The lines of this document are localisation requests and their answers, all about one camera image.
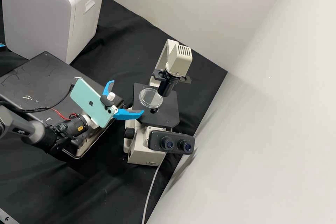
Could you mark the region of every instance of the inverted microscope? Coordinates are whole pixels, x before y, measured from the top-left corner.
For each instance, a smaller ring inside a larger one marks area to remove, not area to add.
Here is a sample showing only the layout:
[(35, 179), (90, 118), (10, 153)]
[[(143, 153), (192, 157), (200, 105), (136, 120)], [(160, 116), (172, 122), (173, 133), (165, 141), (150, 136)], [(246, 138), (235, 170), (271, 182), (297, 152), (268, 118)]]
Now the inverted microscope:
[(195, 138), (173, 132), (180, 122), (173, 87), (179, 82), (191, 83), (187, 72), (192, 58), (190, 47), (168, 39), (149, 85), (134, 83), (132, 109), (144, 113), (125, 122), (124, 152), (128, 163), (159, 166), (166, 153), (193, 153)]

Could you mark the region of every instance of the clear petri dish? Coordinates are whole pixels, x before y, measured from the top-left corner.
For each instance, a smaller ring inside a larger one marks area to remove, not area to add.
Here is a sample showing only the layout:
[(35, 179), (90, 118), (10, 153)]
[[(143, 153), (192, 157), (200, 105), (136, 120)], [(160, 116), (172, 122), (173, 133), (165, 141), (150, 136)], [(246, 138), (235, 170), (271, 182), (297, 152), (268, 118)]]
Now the clear petri dish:
[(142, 105), (156, 109), (161, 106), (163, 98), (159, 95), (158, 91), (152, 88), (146, 88), (141, 90), (139, 99)]

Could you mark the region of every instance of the white cable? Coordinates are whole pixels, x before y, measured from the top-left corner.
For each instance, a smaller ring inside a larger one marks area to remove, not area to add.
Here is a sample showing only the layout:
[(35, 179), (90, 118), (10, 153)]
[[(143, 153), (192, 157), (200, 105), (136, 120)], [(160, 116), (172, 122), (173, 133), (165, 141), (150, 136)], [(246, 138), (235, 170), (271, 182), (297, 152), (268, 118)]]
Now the white cable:
[(154, 173), (154, 177), (153, 177), (152, 183), (151, 183), (151, 185), (150, 185), (149, 192), (148, 192), (148, 194), (147, 194), (147, 199), (146, 199), (146, 203), (145, 203), (145, 208), (143, 209), (143, 212), (144, 212), (144, 213), (143, 213), (143, 216), (142, 216), (142, 222), (141, 222), (141, 224), (145, 224), (145, 218), (146, 218), (146, 211), (147, 211), (147, 205), (148, 205), (149, 196), (151, 195), (151, 191), (152, 191), (152, 188), (153, 188), (153, 185), (154, 185), (154, 181), (155, 181), (156, 175), (157, 175), (157, 173), (158, 173), (158, 170), (160, 169), (160, 166), (161, 166), (163, 160), (165, 159), (165, 156), (166, 156), (166, 154), (164, 154), (164, 157), (163, 157), (161, 163), (159, 164), (159, 166), (157, 167), (157, 169), (156, 169), (156, 171), (155, 171), (155, 173)]

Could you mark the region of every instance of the smartphone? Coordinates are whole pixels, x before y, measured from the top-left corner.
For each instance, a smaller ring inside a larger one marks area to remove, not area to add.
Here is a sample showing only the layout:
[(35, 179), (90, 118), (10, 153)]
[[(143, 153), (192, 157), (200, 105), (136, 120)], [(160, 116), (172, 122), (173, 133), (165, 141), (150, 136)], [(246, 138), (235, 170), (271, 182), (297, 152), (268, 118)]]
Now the smartphone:
[(101, 128), (105, 128), (113, 117), (113, 108), (105, 107), (100, 101), (100, 94), (83, 79), (77, 80), (70, 97)]

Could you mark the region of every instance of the black cable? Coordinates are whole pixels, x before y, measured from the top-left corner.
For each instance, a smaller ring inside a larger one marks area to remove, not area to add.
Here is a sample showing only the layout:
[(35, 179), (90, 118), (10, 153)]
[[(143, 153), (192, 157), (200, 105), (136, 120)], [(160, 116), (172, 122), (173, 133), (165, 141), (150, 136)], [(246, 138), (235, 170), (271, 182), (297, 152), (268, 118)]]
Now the black cable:
[(132, 107), (133, 106), (133, 100), (131, 101), (131, 102), (129, 102), (129, 103), (124, 103), (124, 107), (126, 108), (126, 109), (129, 109), (130, 107)]
[(62, 128), (62, 127), (58, 127), (58, 126), (56, 126), (56, 127), (57, 127), (58, 130), (61, 131), (66, 137), (68, 137), (68, 138), (70, 138), (70, 139), (77, 139), (77, 137), (74, 137), (74, 136), (70, 135), (70, 134), (67, 132), (66, 129), (64, 129), (64, 128)]
[(60, 104), (70, 94), (70, 92), (72, 91), (73, 88), (74, 88), (74, 85), (71, 84), (68, 92), (66, 93), (66, 95), (60, 101), (58, 101), (55, 105), (49, 106), (49, 107), (37, 107), (37, 108), (34, 108), (34, 109), (24, 110), (24, 109), (18, 109), (16, 107), (14, 107), (12, 104), (10, 104), (6, 101), (0, 101), (0, 105), (4, 105), (5, 107), (9, 106), (11, 108), (8, 108), (8, 109), (12, 110), (13, 112), (17, 112), (17, 113), (38, 113), (38, 112), (46, 111), (46, 110), (49, 110), (53, 107), (56, 107), (58, 104)]

